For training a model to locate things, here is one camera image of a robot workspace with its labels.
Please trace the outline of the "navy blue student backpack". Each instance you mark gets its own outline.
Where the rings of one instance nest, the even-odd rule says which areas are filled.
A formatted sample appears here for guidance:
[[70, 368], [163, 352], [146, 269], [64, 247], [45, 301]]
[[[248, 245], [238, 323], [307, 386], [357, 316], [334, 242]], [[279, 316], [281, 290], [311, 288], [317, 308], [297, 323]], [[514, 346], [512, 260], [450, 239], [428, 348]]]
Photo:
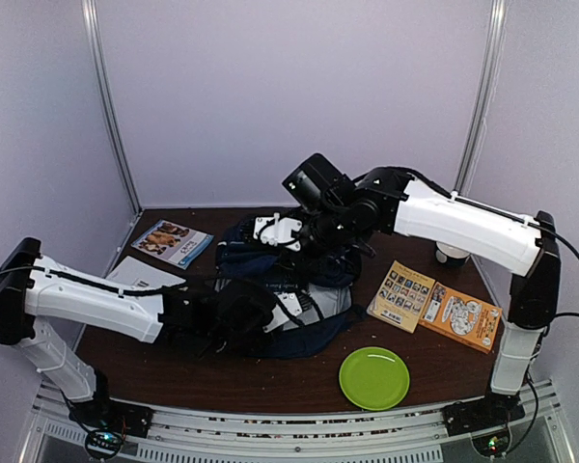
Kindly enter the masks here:
[[352, 302], [351, 286], [362, 272], [362, 248], [353, 240], [319, 257], [263, 244], [253, 237], [257, 216], [248, 215], [226, 229], [217, 243], [215, 265], [220, 274], [251, 279], [286, 305], [298, 303], [295, 320], [274, 318], [276, 326], [252, 332], [234, 350], [247, 357], [300, 359], [325, 349], [341, 331], [366, 315]]

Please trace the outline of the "orange cartoon booklet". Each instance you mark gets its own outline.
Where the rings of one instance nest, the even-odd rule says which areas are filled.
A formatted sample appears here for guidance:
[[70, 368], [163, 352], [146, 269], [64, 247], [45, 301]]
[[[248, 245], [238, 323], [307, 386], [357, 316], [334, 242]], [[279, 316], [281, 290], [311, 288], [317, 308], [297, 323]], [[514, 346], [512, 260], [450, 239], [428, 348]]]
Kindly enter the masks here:
[[430, 331], [488, 354], [496, 341], [502, 309], [436, 283], [419, 324]]

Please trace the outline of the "dark Wuthering Heights book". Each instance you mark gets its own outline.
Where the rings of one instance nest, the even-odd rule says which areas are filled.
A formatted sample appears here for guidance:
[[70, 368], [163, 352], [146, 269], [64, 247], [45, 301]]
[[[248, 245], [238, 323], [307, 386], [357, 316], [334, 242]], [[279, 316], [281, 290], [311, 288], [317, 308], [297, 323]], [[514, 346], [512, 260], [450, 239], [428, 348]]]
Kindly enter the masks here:
[[267, 281], [263, 285], [274, 293], [304, 293], [309, 290], [309, 285], [289, 280]]

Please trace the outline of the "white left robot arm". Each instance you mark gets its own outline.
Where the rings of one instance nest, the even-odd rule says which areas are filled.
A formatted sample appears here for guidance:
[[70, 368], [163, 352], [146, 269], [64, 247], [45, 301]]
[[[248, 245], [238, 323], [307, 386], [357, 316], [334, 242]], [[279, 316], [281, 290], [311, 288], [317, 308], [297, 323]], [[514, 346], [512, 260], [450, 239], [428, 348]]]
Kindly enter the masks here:
[[99, 428], [120, 409], [103, 390], [102, 374], [85, 364], [48, 323], [62, 318], [120, 333], [143, 343], [185, 336], [226, 347], [269, 325], [282, 303], [244, 279], [216, 289], [207, 277], [143, 289], [70, 269], [24, 238], [0, 266], [0, 344], [19, 348]]

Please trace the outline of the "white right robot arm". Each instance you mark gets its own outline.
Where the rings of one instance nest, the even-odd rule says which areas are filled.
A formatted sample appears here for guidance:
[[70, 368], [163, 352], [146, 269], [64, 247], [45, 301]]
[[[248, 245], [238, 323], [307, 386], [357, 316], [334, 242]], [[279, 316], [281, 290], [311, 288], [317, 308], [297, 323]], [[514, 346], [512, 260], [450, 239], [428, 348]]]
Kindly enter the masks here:
[[404, 167], [377, 167], [350, 178], [320, 153], [283, 182], [306, 218], [276, 214], [275, 242], [323, 255], [373, 232], [428, 239], [495, 262], [512, 274], [507, 323], [476, 418], [497, 424], [512, 409], [540, 330], [557, 312], [561, 256], [553, 217], [516, 214], [473, 202]]

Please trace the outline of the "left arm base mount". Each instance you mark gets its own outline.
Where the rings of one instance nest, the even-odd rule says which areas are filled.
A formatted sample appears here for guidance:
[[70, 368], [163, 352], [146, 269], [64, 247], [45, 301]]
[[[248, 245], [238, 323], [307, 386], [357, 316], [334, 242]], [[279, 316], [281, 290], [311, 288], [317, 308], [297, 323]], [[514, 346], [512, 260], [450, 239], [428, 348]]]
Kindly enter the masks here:
[[111, 400], [108, 406], [67, 401], [69, 418], [84, 431], [84, 450], [94, 460], [116, 457], [127, 437], [146, 438], [152, 424], [150, 407]]

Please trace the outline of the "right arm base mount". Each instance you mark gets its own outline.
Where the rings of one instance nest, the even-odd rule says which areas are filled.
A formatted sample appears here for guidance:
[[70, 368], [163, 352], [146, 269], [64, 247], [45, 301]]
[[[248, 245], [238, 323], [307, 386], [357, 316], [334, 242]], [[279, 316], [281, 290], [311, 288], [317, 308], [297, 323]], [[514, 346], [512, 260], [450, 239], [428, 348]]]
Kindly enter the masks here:
[[487, 394], [447, 405], [442, 416], [450, 437], [469, 433], [479, 455], [496, 458], [512, 447], [510, 425], [523, 419], [525, 410], [518, 395]]

